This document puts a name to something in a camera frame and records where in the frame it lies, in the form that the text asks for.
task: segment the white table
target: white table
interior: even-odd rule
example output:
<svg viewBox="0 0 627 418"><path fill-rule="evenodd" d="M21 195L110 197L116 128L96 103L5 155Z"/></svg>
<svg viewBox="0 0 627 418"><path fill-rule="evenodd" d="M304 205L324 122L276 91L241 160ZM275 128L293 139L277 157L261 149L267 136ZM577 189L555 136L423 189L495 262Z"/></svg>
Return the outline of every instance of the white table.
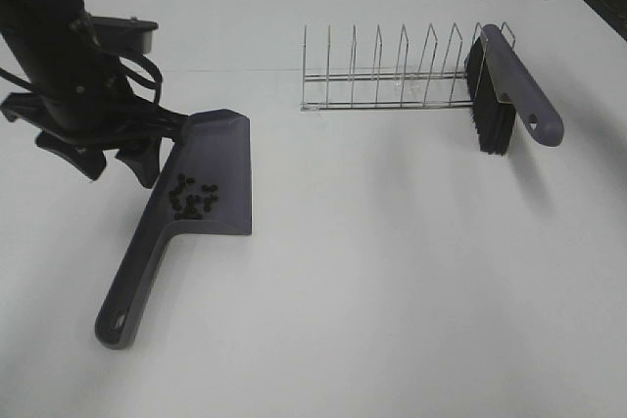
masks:
<svg viewBox="0 0 627 418"><path fill-rule="evenodd" d="M149 192L0 121L0 416L625 416L627 44L583 2L87 4L160 23L166 106L250 117L255 233L174 239L135 344L106 350L93 322ZM557 149L517 127L482 155L465 111L299 111L305 23L501 20Z"/></svg>

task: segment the gray brush handle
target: gray brush handle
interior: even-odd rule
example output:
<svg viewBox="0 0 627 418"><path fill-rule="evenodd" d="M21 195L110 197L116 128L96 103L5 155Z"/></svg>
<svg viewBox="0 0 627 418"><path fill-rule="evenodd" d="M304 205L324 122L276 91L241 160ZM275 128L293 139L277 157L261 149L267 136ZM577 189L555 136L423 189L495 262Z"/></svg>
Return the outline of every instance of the gray brush handle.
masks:
<svg viewBox="0 0 627 418"><path fill-rule="evenodd" d="M558 146L564 136L561 117L513 52L501 29L486 24L481 32L481 42L499 101L514 105L527 131L537 142Z"/></svg>

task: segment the wire rack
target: wire rack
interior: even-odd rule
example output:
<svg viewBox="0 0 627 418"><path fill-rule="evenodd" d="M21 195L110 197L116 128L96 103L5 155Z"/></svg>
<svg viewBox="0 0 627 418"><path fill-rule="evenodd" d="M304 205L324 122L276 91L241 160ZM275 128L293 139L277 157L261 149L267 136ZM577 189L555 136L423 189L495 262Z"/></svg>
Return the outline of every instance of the wire rack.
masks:
<svg viewBox="0 0 627 418"><path fill-rule="evenodd" d="M465 83L466 70L462 57L468 54L482 32L477 23L470 43L464 42L456 23L450 29L446 49L440 49L440 39L431 23L427 28L421 52L414 58L405 25L401 28L398 47L394 48L396 64L383 67L384 42L381 26L376 28L374 46L366 54L367 66L358 67L358 32L353 25L347 43L337 54L331 41L331 26L326 31L323 56L314 58L318 68L308 61L308 29L303 41L303 99L304 111L331 110L434 110L469 108L472 105ZM516 37L505 22L501 31L509 36L513 48ZM348 67L336 69L332 61L348 60Z"/></svg>

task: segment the black bristles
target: black bristles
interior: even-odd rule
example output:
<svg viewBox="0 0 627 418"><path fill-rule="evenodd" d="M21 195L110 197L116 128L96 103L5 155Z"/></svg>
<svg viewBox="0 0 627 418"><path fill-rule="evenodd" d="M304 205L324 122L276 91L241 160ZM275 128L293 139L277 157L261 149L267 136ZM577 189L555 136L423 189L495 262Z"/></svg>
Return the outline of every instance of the black bristles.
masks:
<svg viewBox="0 0 627 418"><path fill-rule="evenodd" d="M479 147L488 154L502 156L509 146L516 109L512 104L500 103L497 99L488 65L484 62L481 38L470 49L466 70L468 92L472 99L472 118L479 134Z"/></svg>

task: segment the hand brush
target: hand brush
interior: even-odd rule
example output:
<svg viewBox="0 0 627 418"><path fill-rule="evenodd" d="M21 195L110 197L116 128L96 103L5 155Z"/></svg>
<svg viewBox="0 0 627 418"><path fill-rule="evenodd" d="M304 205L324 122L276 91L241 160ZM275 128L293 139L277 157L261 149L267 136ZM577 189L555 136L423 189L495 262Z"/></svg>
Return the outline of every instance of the hand brush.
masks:
<svg viewBox="0 0 627 418"><path fill-rule="evenodd" d="M503 155L507 151L516 114L540 144L555 147L561 143L561 117L497 26L482 28L465 67L483 152Z"/></svg>

